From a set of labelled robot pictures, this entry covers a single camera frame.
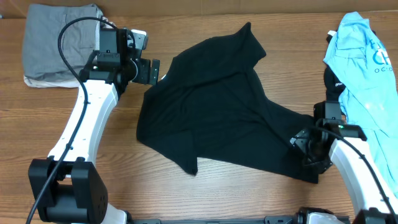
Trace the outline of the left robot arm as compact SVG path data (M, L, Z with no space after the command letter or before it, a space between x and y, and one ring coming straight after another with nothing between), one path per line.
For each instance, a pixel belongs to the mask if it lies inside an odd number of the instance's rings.
M144 59L143 30L101 29L99 48L78 74L78 97L68 123L46 159L28 170L33 213L43 222L132 223L112 206L96 170L98 146L107 120L129 83L155 85L159 60Z

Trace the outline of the black t-shirt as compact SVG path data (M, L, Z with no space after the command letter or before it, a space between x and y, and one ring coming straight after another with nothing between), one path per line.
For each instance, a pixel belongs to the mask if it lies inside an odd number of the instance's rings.
M317 183L290 142L313 118L267 98L254 69L265 56L250 23L184 50L145 92L137 140L191 175L203 157Z

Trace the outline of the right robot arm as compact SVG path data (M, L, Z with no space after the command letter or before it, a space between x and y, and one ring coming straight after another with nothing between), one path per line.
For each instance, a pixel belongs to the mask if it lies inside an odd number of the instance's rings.
M336 166L348 189L355 223L397 223L397 199L371 157L363 130L343 121L337 101L315 104L313 116L314 125L291 139L303 154L303 165L318 174Z

